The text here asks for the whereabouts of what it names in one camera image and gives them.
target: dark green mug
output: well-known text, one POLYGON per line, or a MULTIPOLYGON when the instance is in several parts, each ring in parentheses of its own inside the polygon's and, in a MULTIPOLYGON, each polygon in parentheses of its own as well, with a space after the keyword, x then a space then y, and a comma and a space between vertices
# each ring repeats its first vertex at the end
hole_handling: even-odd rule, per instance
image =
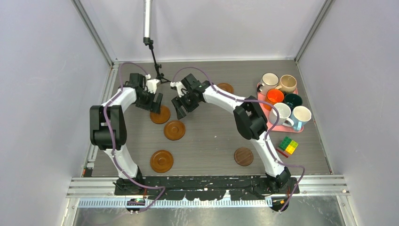
POLYGON ((292 111, 295 107, 302 105, 302 98, 295 93, 290 93, 284 97, 284 103, 287 104, 292 111))

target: white wall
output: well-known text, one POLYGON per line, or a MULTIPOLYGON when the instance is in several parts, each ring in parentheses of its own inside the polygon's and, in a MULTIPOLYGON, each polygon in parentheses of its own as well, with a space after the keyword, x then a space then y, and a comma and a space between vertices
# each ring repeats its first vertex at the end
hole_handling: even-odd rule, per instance
POLYGON ((300 68, 360 225, 399 215, 399 1, 335 1, 300 68))
POLYGON ((2 1, 0 33, 0 225, 60 225, 108 65, 69 0, 2 1))
MULTIPOLYGON (((159 60, 294 58, 324 0, 153 0, 159 60)), ((152 60, 143 0, 82 0, 109 54, 152 60)))

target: orange mug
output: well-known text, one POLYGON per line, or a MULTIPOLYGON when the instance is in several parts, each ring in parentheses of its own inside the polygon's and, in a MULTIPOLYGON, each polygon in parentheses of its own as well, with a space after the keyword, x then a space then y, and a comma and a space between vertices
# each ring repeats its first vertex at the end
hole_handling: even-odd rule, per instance
MULTIPOLYGON (((284 93, 278 89, 271 89, 267 92, 266 98, 264 99, 266 102, 274 105, 275 103, 283 102, 284 100, 284 93)), ((271 107, 269 105, 263 104, 263 106, 270 111, 271 107)))

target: white mug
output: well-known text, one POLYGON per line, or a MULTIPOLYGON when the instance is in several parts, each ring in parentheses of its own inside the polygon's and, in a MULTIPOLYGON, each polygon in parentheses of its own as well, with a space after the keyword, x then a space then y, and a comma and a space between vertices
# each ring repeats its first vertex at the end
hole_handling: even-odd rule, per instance
MULTIPOLYGON (((277 122, 276 126, 288 126, 288 127, 292 127, 294 125, 294 121, 292 119, 289 118, 289 116, 291 115, 291 109, 289 108, 288 105, 286 105, 285 103, 275 103, 274 107, 277 108, 277 111, 280 114, 280 119, 279 122, 277 122)), ((272 109, 272 111, 270 111, 269 114, 269 122, 271 124, 276 123, 277 120, 277 113, 274 109, 272 109)))
POLYGON ((279 83, 279 78, 276 74, 266 73, 262 75, 261 82, 258 85, 258 92, 263 95, 267 94, 267 91, 274 89, 279 83))

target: pink tray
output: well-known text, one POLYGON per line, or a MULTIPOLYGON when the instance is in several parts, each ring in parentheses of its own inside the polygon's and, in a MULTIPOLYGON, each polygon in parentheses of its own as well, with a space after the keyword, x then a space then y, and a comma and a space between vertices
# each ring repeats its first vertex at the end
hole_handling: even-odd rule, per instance
MULTIPOLYGON (((294 91, 295 94, 298 94, 298 89, 295 89, 294 91)), ((266 96, 258 92, 258 100, 265 100, 266 96)), ((263 107, 263 104, 260 104, 262 111, 264 112, 264 115, 266 115, 267 118, 267 128, 270 128, 273 124, 269 122, 269 114, 270 111, 267 110, 265 107, 263 107)), ((288 133, 300 133, 303 131, 303 127, 300 131, 295 131, 292 127, 287 127, 287 126, 276 126, 272 129, 272 131, 278 131, 278 132, 288 132, 288 133)))

